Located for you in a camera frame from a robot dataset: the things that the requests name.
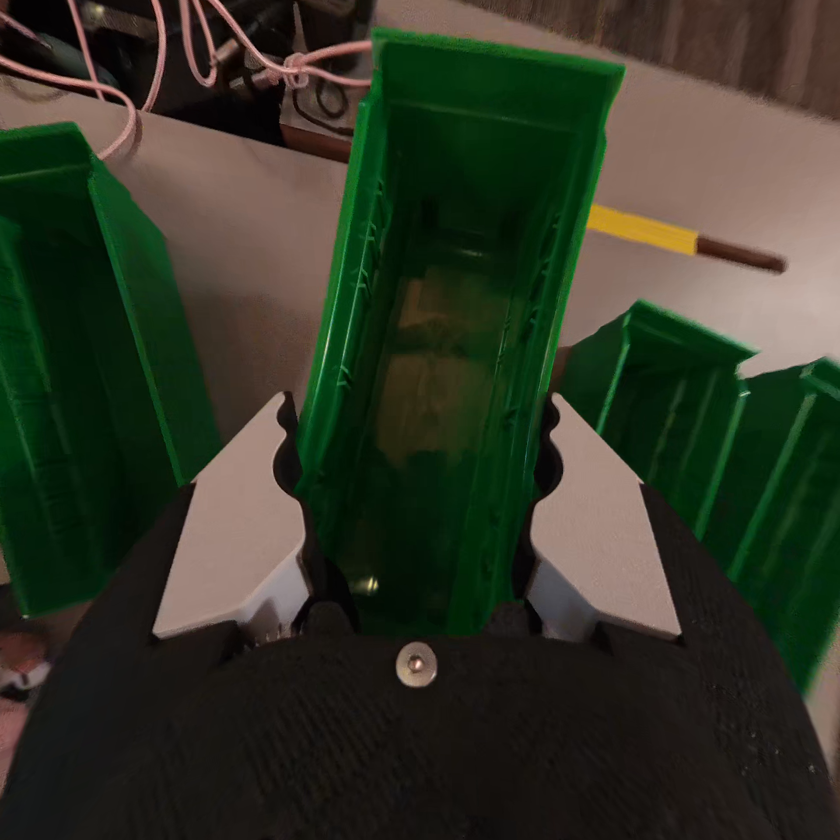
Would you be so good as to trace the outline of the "yellow tape strip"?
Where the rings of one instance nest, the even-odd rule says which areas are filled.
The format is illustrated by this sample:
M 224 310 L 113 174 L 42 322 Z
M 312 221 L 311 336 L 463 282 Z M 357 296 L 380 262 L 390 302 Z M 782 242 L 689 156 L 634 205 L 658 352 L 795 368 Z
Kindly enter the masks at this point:
M 648 245 L 684 256 L 694 256 L 697 253 L 697 231 L 595 203 L 591 205 L 586 226 L 589 231 L 626 242 Z

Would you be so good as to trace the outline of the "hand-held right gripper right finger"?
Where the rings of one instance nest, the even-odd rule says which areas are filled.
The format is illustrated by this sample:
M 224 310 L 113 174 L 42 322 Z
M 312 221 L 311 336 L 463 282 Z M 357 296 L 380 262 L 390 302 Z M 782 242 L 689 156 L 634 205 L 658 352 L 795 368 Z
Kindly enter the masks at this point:
M 550 478 L 524 529 L 533 552 L 525 598 L 542 635 L 583 643 L 598 623 L 668 642 L 681 635 L 642 481 L 560 395 L 550 396 Z

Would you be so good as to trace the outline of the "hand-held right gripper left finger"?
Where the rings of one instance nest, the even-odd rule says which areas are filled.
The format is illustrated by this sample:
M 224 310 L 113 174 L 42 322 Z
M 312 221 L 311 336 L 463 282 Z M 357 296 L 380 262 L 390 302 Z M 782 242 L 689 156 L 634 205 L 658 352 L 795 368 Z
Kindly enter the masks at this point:
M 297 456 L 297 412 L 279 392 L 197 474 L 153 625 L 169 639 L 233 622 L 250 642 L 292 635 L 312 595 L 305 514 L 277 477 Z

